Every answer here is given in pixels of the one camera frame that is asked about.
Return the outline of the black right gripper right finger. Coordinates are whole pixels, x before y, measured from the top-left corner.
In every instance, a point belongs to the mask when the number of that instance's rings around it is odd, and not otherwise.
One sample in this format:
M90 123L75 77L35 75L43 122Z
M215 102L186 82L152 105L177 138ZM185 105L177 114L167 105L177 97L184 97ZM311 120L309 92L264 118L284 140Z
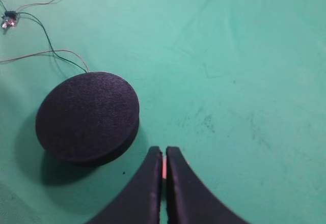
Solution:
M246 223L202 183L178 147L167 147L168 223Z

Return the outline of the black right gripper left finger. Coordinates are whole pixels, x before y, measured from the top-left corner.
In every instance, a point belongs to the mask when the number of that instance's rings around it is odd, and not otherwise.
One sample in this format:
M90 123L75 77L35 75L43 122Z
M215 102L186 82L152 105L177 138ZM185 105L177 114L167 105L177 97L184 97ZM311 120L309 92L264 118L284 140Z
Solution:
M162 187L162 152L150 147L133 178L88 223L159 223Z

